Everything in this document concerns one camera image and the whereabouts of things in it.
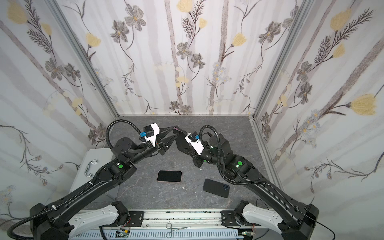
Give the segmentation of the phone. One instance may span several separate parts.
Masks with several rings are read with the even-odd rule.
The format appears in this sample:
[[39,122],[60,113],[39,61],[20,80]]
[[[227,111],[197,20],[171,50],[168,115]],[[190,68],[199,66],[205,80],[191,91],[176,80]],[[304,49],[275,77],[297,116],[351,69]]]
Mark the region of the phone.
[[181,171],[166,171],[160,170],[158,172],[157,181],[165,183],[180,183],[182,181],[183,173]]

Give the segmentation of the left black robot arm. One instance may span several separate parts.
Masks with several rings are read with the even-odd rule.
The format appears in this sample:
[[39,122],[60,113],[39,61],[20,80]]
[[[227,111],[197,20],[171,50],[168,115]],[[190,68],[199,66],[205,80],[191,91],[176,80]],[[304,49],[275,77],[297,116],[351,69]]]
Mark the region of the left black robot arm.
[[[141,143],[136,145],[129,138],[121,138],[115,145],[110,141],[111,128],[124,123],[130,125],[136,132]],[[137,170],[135,164],[145,158],[151,158],[155,153],[164,155],[173,141],[179,136],[175,127],[159,128],[157,124],[145,126],[141,131],[127,120],[115,120],[106,128],[106,143],[115,158],[100,167],[94,176],[81,187],[60,200],[48,205],[38,204],[32,208],[29,217],[13,224],[7,231],[9,238],[24,240],[25,236],[15,233],[15,229],[29,223],[32,240],[68,240],[74,233],[75,226],[70,220],[84,207],[109,190],[128,180]]]

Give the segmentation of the black phone case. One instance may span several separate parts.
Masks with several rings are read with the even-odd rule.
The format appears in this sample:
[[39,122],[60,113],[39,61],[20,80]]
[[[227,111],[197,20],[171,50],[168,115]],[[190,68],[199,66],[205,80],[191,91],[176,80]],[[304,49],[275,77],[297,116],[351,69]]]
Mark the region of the black phone case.
[[190,156],[190,157],[193,157],[194,154],[196,153],[195,149],[187,142],[187,140],[185,139],[185,137],[187,136],[187,132],[182,130],[180,127],[178,126],[174,126],[173,127],[173,133],[174,134],[177,134],[177,138],[176,138],[176,144],[177,144],[177,148],[180,152]]

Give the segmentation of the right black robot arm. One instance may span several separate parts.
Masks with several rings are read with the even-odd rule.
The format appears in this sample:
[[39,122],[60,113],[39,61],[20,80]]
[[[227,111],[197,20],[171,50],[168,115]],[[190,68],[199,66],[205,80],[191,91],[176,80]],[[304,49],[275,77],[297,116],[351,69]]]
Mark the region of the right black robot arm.
[[198,133],[187,135],[185,142],[197,167],[204,162],[216,165],[227,183],[246,187],[272,207],[269,214],[276,213],[281,220],[270,230],[281,233],[285,240],[311,238],[320,224],[319,209],[293,199],[267,180],[250,161],[234,154],[229,142],[213,126],[204,125]]

